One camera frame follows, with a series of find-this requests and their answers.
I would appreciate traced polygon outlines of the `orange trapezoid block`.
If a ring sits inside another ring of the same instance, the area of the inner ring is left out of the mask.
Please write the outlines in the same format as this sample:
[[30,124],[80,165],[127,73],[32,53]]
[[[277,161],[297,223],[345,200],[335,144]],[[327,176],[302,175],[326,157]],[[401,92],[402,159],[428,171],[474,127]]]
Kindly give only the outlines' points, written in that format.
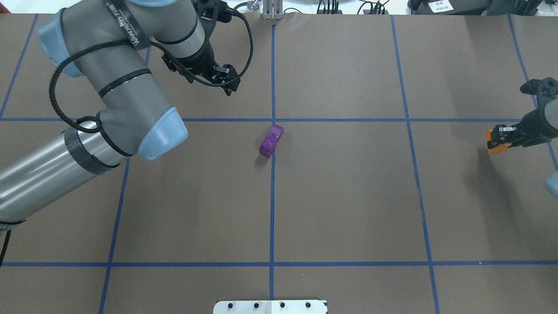
[[501,131],[500,128],[494,128],[485,131],[484,137],[487,144],[487,152],[489,154],[504,153],[511,148],[511,143],[507,141],[506,131]]

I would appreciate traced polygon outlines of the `purple trapezoid block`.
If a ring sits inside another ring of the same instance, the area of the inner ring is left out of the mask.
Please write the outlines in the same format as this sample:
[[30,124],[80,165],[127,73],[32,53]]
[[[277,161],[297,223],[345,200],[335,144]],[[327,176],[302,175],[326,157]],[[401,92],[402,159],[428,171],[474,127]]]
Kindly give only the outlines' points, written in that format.
[[284,128],[274,124],[271,126],[259,146],[259,155],[270,158],[284,133]]

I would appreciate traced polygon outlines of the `black equipment case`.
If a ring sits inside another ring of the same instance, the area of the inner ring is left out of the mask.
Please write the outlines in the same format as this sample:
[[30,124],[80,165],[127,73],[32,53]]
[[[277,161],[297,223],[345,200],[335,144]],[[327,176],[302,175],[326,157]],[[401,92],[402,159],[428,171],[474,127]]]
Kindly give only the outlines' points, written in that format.
[[514,14],[534,16],[540,4],[555,0],[408,0],[412,15],[484,15]]

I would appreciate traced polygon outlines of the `aluminium frame post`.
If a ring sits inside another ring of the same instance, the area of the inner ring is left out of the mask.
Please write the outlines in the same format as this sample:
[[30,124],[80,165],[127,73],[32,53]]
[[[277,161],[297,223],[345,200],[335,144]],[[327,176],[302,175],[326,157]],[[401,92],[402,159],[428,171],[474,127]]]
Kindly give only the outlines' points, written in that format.
[[263,20],[282,20],[284,17],[283,0],[262,0]]

